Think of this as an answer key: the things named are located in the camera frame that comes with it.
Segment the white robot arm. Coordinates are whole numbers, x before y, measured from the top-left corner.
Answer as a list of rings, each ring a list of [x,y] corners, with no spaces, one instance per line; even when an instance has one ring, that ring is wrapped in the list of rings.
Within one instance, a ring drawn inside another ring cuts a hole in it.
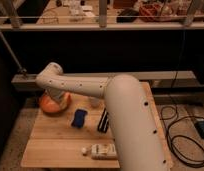
[[[36,84],[57,102],[65,91],[104,101],[121,171],[170,171],[143,85],[128,74],[113,77],[70,77],[49,63]]]

